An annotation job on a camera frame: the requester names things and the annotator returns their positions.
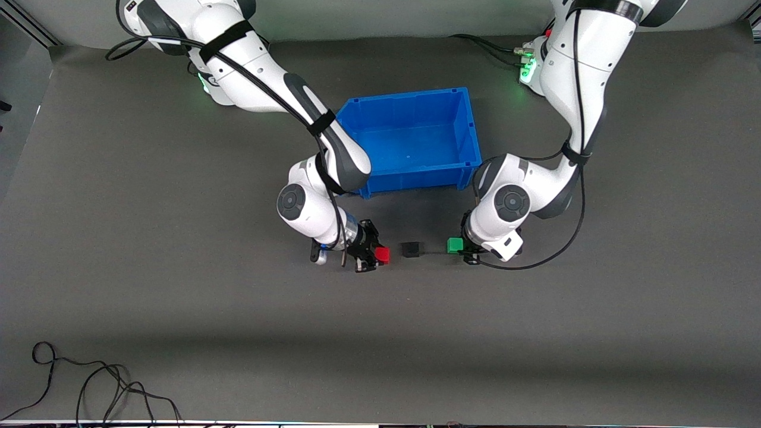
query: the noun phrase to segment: green indicator light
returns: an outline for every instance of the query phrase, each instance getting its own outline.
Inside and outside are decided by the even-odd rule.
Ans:
[[[206,82],[203,80],[203,77],[201,77],[201,73],[198,74],[198,79],[201,81],[201,85],[203,85],[203,91],[208,94],[209,88],[206,87]]]
[[[526,70],[521,72],[521,81],[523,83],[529,83],[533,77],[533,73],[537,70],[537,61],[532,58],[528,64],[524,65],[524,68]]]

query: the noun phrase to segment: metal frame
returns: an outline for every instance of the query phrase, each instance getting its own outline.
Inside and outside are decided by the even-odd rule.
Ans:
[[[0,0],[0,13],[45,48],[63,44],[14,0]]]
[[[753,41],[761,43],[761,1],[756,2],[753,7],[743,16],[750,21],[750,27],[753,30]]]

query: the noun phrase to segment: black cable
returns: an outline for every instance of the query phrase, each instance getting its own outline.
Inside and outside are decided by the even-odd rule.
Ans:
[[[485,44],[486,46],[488,46],[488,47],[490,47],[490,48],[492,48],[494,50],[498,50],[498,51],[501,51],[501,52],[504,52],[504,53],[510,53],[510,54],[513,53],[512,49],[499,46],[498,44],[492,43],[492,42],[488,41],[487,39],[484,39],[483,37],[473,36],[472,34],[452,34],[450,37],[454,37],[456,39],[468,39],[468,40],[472,40],[473,42],[476,42],[476,43]]]
[[[132,52],[135,52],[135,50],[137,49],[136,47],[130,49],[128,52],[126,52],[124,54],[121,54],[119,56],[115,56],[113,58],[110,58],[110,54],[113,54],[120,47],[125,46],[126,44],[129,44],[129,43],[132,43],[135,40],[142,40],[142,43],[145,43],[149,39],[151,39],[152,41],[155,41],[157,43],[160,43],[162,40],[167,40],[167,41],[179,43],[179,44],[181,44],[183,46],[194,47],[194,48],[197,48],[197,49],[202,49],[205,46],[204,43],[200,43],[200,42],[197,42],[195,40],[187,39],[185,37],[170,37],[170,36],[151,36],[151,37],[146,37],[146,36],[141,36],[139,34],[135,34],[135,33],[132,32],[132,30],[129,29],[129,27],[127,27],[124,24],[124,20],[122,18],[122,13],[121,13],[120,5],[121,5],[121,0],[116,0],[116,19],[118,20],[119,25],[121,26],[121,28],[127,34],[132,36],[133,38],[129,39],[129,40],[125,40],[125,41],[117,44],[113,48],[111,48],[111,50],[109,50],[109,52],[106,54],[106,60],[108,60],[108,61],[113,61],[113,60],[116,60],[116,59],[120,59],[120,58],[123,58],[123,57],[129,55]],[[296,120],[298,120],[302,125],[304,125],[304,127],[307,127],[307,128],[309,127],[310,123],[308,123],[307,120],[305,118],[303,118],[290,104],[286,103],[285,100],[283,100],[282,97],[280,97],[280,95],[278,95],[269,86],[267,86],[267,84],[265,84],[261,79],[257,78],[254,74],[252,74],[250,71],[248,71],[241,64],[233,61],[230,57],[226,56],[224,53],[219,52],[219,51],[216,52],[214,54],[214,56],[216,56],[218,59],[220,59],[224,64],[230,66],[234,71],[240,73],[248,81],[253,83],[258,89],[260,89],[262,92],[267,94],[267,96],[272,98],[280,107],[282,107],[285,111],[287,111],[294,118],[296,118]],[[323,146],[322,141],[320,140],[320,137],[319,136],[315,136],[314,138],[317,140],[318,147],[323,149],[324,146]],[[321,155],[323,157],[323,164],[327,168],[328,162],[327,162],[327,158],[325,156],[325,152],[323,150],[320,150],[318,155]],[[342,236],[343,236],[344,243],[346,243],[346,236],[345,236],[345,231],[343,230],[343,221],[341,219],[341,214],[340,214],[340,211],[338,209],[338,204],[336,203],[336,198],[334,197],[333,192],[328,190],[327,193],[328,193],[328,196],[330,198],[331,204],[333,204],[333,210],[335,211],[335,214],[336,214],[337,224],[340,227],[339,233],[336,236],[336,240],[331,245],[328,246],[328,249],[332,250],[339,243],[339,240],[341,239]],[[343,258],[345,260],[345,253],[346,253],[346,245],[345,244],[344,244],[343,252],[344,252]]]
[[[271,45],[269,40],[267,40],[263,35],[259,33],[256,33],[256,35],[259,36],[259,40],[264,42],[264,47],[267,48],[267,52],[269,52],[269,45]]]
[[[450,37],[455,37],[455,38],[458,38],[458,39],[471,40],[478,47],[480,47],[481,49],[486,51],[486,53],[488,53],[491,57],[493,57],[497,61],[501,62],[502,64],[509,65],[511,67],[517,67],[517,68],[522,68],[523,67],[523,64],[520,64],[519,62],[510,62],[510,61],[500,57],[499,55],[497,55],[496,52],[493,51],[493,50],[496,50],[498,52],[512,54],[513,53],[512,50],[508,50],[508,49],[505,49],[504,47],[501,47],[499,45],[495,45],[494,43],[489,42],[488,40],[485,40],[485,39],[483,39],[481,37],[472,36],[470,34],[452,34]]]
[[[578,22],[579,18],[581,16],[581,11],[576,12],[575,17],[575,24],[574,24],[574,32],[573,32],[573,52],[574,52],[574,74],[575,74],[575,80],[576,80],[576,96],[578,99],[578,110],[579,110],[579,119],[581,120],[581,151],[584,151],[584,142],[586,141],[586,131],[584,130],[584,106],[582,104],[582,98],[581,98],[581,79],[578,71]],[[536,158],[537,160],[548,160],[551,158],[554,158],[562,153],[562,150],[558,153],[555,153],[553,156],[549,156],[547,158]],[[530,264],[528,266],[520,266],[520,267],[507,267],[507,266],[499,266],[496,264],[490,264],[486,263],[484,261],[478,260],[476,258],[473,258],[477,264],[491,267],[492,269],[499,269],[499,270],[529,270],[533,269],[534,267],[542,266],[543,264],[549,263],[552,260],[555,260],[560,254],[563,254],[566,250],[568,250],[573,242],[576,240],[576,237],[578,236],[578,233],[581,230],[581,225],[584,224],[584,214],[587,209],[587,191],[586,187],[584,185],[584,166],[578,165],[578,176],[579,181],[581,182],[581,213],[578,217],[578,224],[576,225],[576,229],[573,232],[573,235],[571,235],[571,238],[568,240],[568,242],[563,245],[563,248],[555,252],[553,255],[549,256],[548,258],[536,262],[534,264]],[[466,255],[466,256],[473,256],[472,253],[468,253],[466,251],[459,251],[459,254]]]
[[[576,225],[576,229],[573,232],[573,235],[571,235],[571,238],[568,240],[568,242],[565,245],[563,245],[563,248],[561,248],[560,250],[558,250],[553,255],[549,256],[548,258],[546,258],[546,259],[544,259],[542,261],[536,262],[534,264],[530,264],[528,266],[508,267],[508,266],[499,266],[499,265],[496,265],[496,264],[486,263],[485,261],[481,261],[481,260],[476,260],[476,262],[478,264],[480,264],[480,265],[483,265],[483,266],[486,266],[486,267],[491,267],[492,269],[499,269],[499,270],[529,270],[529,269],[533,269],[534,267],[539,267],[539,266],[542,266],[543,264],[547,264],[547,263],[555,260],[560,254],[565,253],[565,250],[568,250],[571,247],[571,245],[573,244],[573,242],[576,240],[576,237],[578,237],[578,233],[581,230],[581,225],[584,223],[584,213],[586,212],[586,208],[587,208],[587,192],[586,192],[586,189],[584,187],[584,168],[582,166],[579,166],[578,168],[579,168],[578,169],[578,176],[579,176],[579,180],[581,182],[581,214],[579,214],[578,223]],[[469,253],[464,252],[464,251],[461,251],[460,253],[462,255],[472,255],[472,254],[469,254]]]
[[[542,33],[540,34],[540,36],[543,36],[543,35],[547,34],[547,31],[548,31],[549,29],[553,28],[553,27],[555,27],[555,18],[553,18],[553,19],[552,19],[552,20],[549,22],[549,24],[547,24],[547,26],[546,26],[546,27],[544,27],[544,31],[542,31]]]
[[[526,160],[526,161],[532,161],[532,162],[538,162],[538,161],[549,161],[549,160],[551,160],[551,159],[557,158],[558,156],[560,156],[560,155],[562,155],[562,154],[563,154],[563,150],[562,150],[562,149],[560,149],[560,150],[558,150],[558,151],[557,151],[557,153],[555,153],[554,155],[545,156],[545,157],[543,157],[543,158],[529,158],[529,157],[527,157],[527,156],[521,156],[520,158],[521,158],[521,159],[524,159],[524,160]]]
[[[130,43],[134,42],[140,42],[133,47],[127,49],[127,51],[120,53],[117,56],[112,56],[114,53],[116,53],[117,50],[122,49],[124,46],[129,45]],[[145,40],[139,38],[139,37],[133,37],[132,39],[124,40],[123,42],[119,42],[114,47],[108,50],[106,52],[106,61],[116,61],[117,59],[124,58],[125,56],[128,56],[130,53],[135,52],[136,50],[140,49],[141,46],[145,44]]]
[[[42,347],[47,347],[50,351],[50,359],[49,360],[41,360],[37,357],[37,353],[40,351]],[[174,412],[175,420],[177,421],[177,425],[180,425],[180,420],[182,419],[182,415],[180,415],[180,410],[177,408],[177,405],[169,398],[161,397],[160,395],[151,394],[145,390],[145,386],[140,382],[127,382],[125,378],[122,376],[121,370],[124,370],[124,372],[127,372],[127,369],[124,365],[121,364],[106,364],[104,361],[101,360],[95,360],[90,361],[87,363],[80,363],[79,361],[66,358],[64,356],[57,356],[56,355],[56,349],[50,342],[37,342],[34,347],[32,348],[32,361],[34,361],[35,364],[40,366],[48,366],[50,365],[50,370],[48,371],[48,379],[45,386],[45,391],[43,391],[40,398],[37,399],[34,403],[21,407],[17,410],[12,411],[7,416],[0,419],[0,421],[7,420],[11,417],[13,417],[15,414],[18,414],[19,412],[30,409],[34,406],[37,406],[42,400],[47,396],[48,392],[50,391],[50,385],[53,383],[53,373],[56,370],[56,363],[58,361],[63,361],[69,364],[72,364],[74,366],[91,366],[93,364],[100,365],[99,368],[97,368],[94,372],[92,372],[87,379],[84,381],[84,384],[82,384],[82,387],[79,391],[79,396],[77,398],[77,409],[76,409],[76,425],[79,426],[79,412],[81,409],[82,401],[84,398],[84,393],[87,390],[87,386],[90,382],[90,380],[97,375],[100,372],[106,372],[108,373],[114,380],[116,380],[116,390],[114,391],[114,396],[109,404],[109,407],[107,408],[106,412],[103,414],[103,423],[105,424],[111,416],[111,413],[116,408],[119,401],[121,401],[122,398],[126,397],[129,394],[138,394],[143,397],[143,401],[145,403],[145,409],[148,412],[149,417],[151,418],[151,423],[155,423],[156,418],[154,417],[153,410],[151,409],[151,404],[149,402],[149,398],[155,399],[155,400],[161,400],[166,401],[169,403],[172,407],[172,411]]]

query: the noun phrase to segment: round joint cap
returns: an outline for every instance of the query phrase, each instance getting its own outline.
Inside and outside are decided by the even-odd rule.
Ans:
[[[494,198],[497,214],[506,222],[516,222],[525,217],[530,205],[526,190],[514,184],[501,187]]]
[[[278,213],[286,220],[296,220],[307,201],[307,194],[299,184],[289,184],[280,190],[278,196]]]

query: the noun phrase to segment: white wall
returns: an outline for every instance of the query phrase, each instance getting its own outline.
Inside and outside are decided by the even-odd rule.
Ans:
[[[699,30],[738,19],[755,0],[690,0],[664,30]],[[61,41],[109,48],[126,35],[112,0],[17,0]],[[252,22],[270,40],[532,34],[549,0],[259,0]]]

